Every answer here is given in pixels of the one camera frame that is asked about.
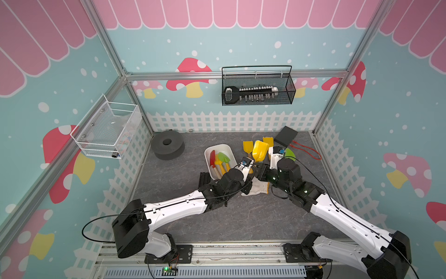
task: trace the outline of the light blue wall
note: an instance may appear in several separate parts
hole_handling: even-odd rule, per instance
[[[29,77],[26,87],[16,95],[0,100],[4,120],[0,131],[0,145],[4,147],[0,162],[0,224],[8,217],[5,208],[19,204],[44,171],[43,137],[54,128],[76,125],[116,78],[96,36],[86,39],[79,49],[70,49],[64,60],[52,62],[42,76]],[[48,105],[48,112],[39,109],[40,103]]]
[[[336,104],[319,133],[326,145],[325,153],[332,160],[331,167],[349,207],[380,226],[406,234],[420,278],[444,278],[446,263],[434,242],[446,242],[446,232],[431,220],[426,205],[446,204],[442,176],[446,156],[446,76],[431,68],[428,59],[414,57],[407,46],[401,47],[381,34],[362,61],[368,82],[364,95],[359,103],[350,94],[345,106]],[[432,185],[424,197],[419,197],[414,189],[426,188],[428,180],[417,185],[407,181],[400,189],[392,185],[387,174],[395,169],[391,163],[386,164],[388,160],[383,157],[386,153],[407,154],[427,161]],[[344,154],[345,162],[340,161]],[[417,175],[423,176],[423,170],[418,169]],[[372,206],[371,200],[377,203]]]
[[[234,65],[288,64],[293,69],[344,69],[363,29],[311,29],[307,26],[301,29],[284,26],[278,29],[261,26],[196,29],[190,26],[136,30],[118,27],[108,32],[126,70],[144,73],[175,71],[187,57],[204,62],[213,71]]]

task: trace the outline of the toy shovel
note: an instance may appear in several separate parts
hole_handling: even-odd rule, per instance
[[[222,152],[220,152],[218,156],[219,160],[226,164],[226,171],[229,171],[231,167],[228,163],[231,161],[231,159]]]
[[[212,150],[211,152],[211,159],[210,159],[210,164],[209,166],[211,167],[211,169],[213,170],[213,175],[220,179],[222,178],[222,176],[220,175],[219,171],[217,170],[217,167],[215,166],[215,150]]]

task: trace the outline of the yellow plastic scoop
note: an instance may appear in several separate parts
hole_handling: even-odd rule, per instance
[[[254,144],[252,141],[243,142],[243,151],[248,153],[249,158],[252,158],[251,156],[252,149],[254,149]]]
[[[252,150],[252,158],[255,162],[262,162],[268,154],[269,145],[266,142],[256,141]]]

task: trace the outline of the mushroom illustration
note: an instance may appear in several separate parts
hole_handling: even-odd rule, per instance
[[[49,131],[43,137],[43,154],[45,164],[41,167],[45,168],[56,157],[60,149],[70,139],[70,133],[75,125],[65,125]],[[66,166],[65,170],[56,180],[50,189],[50,199],[54,204],[61,203],[65,200],[70,192],[73,174],[77,175],[82,184],[86,184],[95,170],[95,161],[87,158],[78,150],[71,162]]]
[[[23,227],[19,236],[0,259],[1,278],[21,279],[25,275],[29,256],[43,260],[54,243],[54,234],[40,234],[39,231],[51,218],[51,209],[36,210]]]
[[[178,66],[176,72],[211,72],[205,63],[195,58],[185,58]],[[186,97],[200,98],[203,91],[200,88],[200,82],[216,84],[216,79],[199,79],[199,80],[169,80],[166,84],[167,89],[177,91],[186,86]]]
[[[317,78],[297,78],[294,81],[294,86],[296,87],[295,98],[302,98],[305,96],[305,89],[311,88],[316,89],[319,87],[319,82]]]
[[[340,78],[331,78],[327,82],[322,85],[322,90],[328,91],[336,88]],[[358,103],[361,101],[361,98],[364,94],[366,83],[366,71],[365,65],[361,61],[356,68],[355,72],[351,76],[345,88],[342,90],[341,95],[338,98],[338,102],[341,105],[345,105],[347,102],[347,96],[351,92],[353,94],[353,98]]]
[[[159,90],[163,89],[161,83],[156,80],[134,81],[132,82],[132,85],[133,88],[135,88],[138,96],[142,96],[142,92],[144,92],[144,98],[146,99],[154,99],[156,97],[155,93],[152,90],[153,88]]]
[[[428,202],[426,212],[435,224],[446,231],[446,204]]]
[[[395,188],[400,189],[406,181],[410,181],[418,197],[424,197],[432,184],[429,164],[422,157],[397,153],[384,154],[384,162],[395,169],[387,174],[387,178]]]

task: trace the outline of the white plastic tray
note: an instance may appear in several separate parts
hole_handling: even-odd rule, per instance
[[[215,150],[215,158],[217,158],[218,154],[220,152],[222,152],[227,157],[229,157],[229,159],[230,159],[229,166],[231,168],[237,166],[237,161],[235,160],[234,154],[232,153],[232,150],[229,147],[229,145],[227,145],[227,144],[218,144],[218,145],[206,148],[206,150],[204,151],[204,158],[206,159],[207,169],[209,170],[209,173],[211,174],[211,178],[212,179],[218,179],[217,177],[212,175],[214,172],[211,171],[211,166],[209,166],[209,163],[211,161],[211,152],[212,152],[212,150]]]

